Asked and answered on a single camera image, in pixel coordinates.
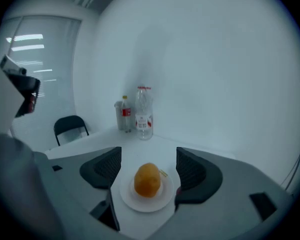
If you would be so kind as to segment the small red label bottle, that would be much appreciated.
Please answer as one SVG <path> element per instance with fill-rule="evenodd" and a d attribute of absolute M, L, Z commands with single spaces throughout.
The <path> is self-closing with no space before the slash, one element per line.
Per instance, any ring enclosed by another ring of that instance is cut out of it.
<path fill-rule="evenodd" d="M 131 106 L 128 102 L 128 96 L 122 96 L 121 116 L 123 121 L 123 130 L 126 133 L 131 132 Z"/>

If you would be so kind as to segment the white cylindrical cup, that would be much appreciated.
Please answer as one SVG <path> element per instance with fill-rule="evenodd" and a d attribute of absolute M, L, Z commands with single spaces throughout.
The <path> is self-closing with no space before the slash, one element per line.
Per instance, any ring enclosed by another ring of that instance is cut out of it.
<path fill-rule="evenodd" d="M 117 127 L 120 131 L 123 131 L 125 128 L 124 120 L 123 120 L 123 116 L 122 116 L 122 103 L 123 103 L 122 101 L 116 101 L 114 104 Z"/>

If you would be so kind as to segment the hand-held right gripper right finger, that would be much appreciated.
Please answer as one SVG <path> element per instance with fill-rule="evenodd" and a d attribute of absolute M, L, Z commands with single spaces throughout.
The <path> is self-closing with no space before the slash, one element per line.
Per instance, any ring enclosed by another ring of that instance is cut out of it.
<path fill-rule="evenodd" d="M 182 147 L 176 148 L 176 171 L 180 178 L 180 190 L 174 199 L 175 210 L 179 205 L 204 203 L 223 182 L 222 171 L 217 165 Z"/>

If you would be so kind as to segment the large clear plastic bottle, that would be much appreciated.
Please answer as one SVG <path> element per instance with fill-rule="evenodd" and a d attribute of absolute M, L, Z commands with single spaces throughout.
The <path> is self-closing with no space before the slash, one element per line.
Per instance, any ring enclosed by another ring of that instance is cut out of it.
<path fill-rule="evenodd" d="M 153 98 L 150 87 L 137 87 L 134 110 L 137 136 L 140 140 L 147 141 L 153 136 Z"/>

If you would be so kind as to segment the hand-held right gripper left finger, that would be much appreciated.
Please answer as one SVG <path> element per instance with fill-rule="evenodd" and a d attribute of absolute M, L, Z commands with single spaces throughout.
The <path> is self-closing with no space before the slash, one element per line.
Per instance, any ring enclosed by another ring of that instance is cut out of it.
<path fill-rule="evenodd" d="M 122 162 L 122 148 L 117 146 L 91 160 L 79 169 L 81 177 L 95 189 L 110 189 Z"/>

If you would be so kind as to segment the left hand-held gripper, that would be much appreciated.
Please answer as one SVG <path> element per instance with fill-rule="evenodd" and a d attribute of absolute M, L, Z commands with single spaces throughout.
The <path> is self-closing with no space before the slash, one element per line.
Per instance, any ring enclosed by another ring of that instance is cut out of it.
<path fill-rule="evenodd" d="M 27 76 L 9 56 L 0 62 L 0 134 L 8 133 L 13 120 L 33 113 L 41 81 Z"/>

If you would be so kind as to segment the white round plate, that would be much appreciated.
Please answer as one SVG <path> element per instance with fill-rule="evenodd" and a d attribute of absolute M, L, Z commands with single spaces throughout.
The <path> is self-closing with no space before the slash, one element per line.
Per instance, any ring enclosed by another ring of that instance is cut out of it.
<path fill-rule="evenodd" d="M 134 176 L 132 174 L 122 178 L 119 192 L 123 202 L 131 209 L 152 213 L 166 207 L 174 195 L 174 184 L 170 176 L 168 178 L 160 174 L 161 186 L 152 198 L 139 195 L 134 189 Z"/>

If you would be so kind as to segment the black folding chair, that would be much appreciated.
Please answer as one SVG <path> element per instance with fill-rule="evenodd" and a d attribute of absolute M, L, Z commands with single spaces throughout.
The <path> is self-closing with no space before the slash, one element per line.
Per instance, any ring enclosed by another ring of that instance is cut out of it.
<path fill-rule="evenodd" d="M 62 118 L 58 119 L 55 122 L 54 127 L 53 127 L 54 136 L 56 138 L 58 146 L 60 146 L 60 142 L 58 139 L 59 135 L 65 133 L 67 131 L 79 129 L 79 128 L 84 128 L 86 135 L 87 136 L 90 135 L 84 120 L 80 116 L 70 115 L 70 116 L 66 116 L 66 117 L 62 117 Z"/>

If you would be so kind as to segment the white square table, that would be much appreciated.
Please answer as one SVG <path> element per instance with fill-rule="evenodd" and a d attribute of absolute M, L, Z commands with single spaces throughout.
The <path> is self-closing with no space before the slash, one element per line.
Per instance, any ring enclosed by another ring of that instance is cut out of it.
<path fill-rule="evenodd" d="M 135 175 L 138 168 L 145 163 L 153 163 L 164 170 L 172 179 L 174 188 L 180 186 L 176 171 L 176 148 L 184 147 L 222 157 L 234 159 L 229 151 L 210 149 L 191 143 L 174 141 L 154 135 L 149 140 L 140 140 L 135 132 L 124 133 L 111 128 L 94 133 L 78 140 L 45 151 L 49 159 L 59 159 L 81 155 L 111 147 L 121 147 L 121 169 L 111 186 L 114 211 L 120 226 L 120 233 L 135 240 L 146 240 L 157 231 L 174 213 L 175 206 L 171 200 L 163 209 L 143 213 L 129 208 L 121 198 L 120 185 L 127 174 Z"/>

